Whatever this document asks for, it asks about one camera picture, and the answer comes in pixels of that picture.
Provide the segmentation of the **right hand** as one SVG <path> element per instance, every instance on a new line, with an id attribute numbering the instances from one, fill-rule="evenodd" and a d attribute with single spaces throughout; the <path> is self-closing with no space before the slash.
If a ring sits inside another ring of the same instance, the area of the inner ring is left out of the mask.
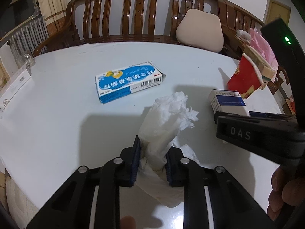
<path id="1" fill-rule="evenodd" d="M 292 180 L 293 174 L 292 170 L 279 166 L 272 175 L 267 214 L 273 221 L 279 216 L 284 203 L 298 207 L 304 200 L 304 179 Z"/>

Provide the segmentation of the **left hand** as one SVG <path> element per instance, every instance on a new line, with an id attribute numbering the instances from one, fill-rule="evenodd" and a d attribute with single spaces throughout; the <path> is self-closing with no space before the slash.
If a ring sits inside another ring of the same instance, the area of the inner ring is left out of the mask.
<path id="1" fill-rule="evenodd" d="M 125 216 L 120 220 L 121 229 L 136 229 L 136 221 L 132 216 Z"/>

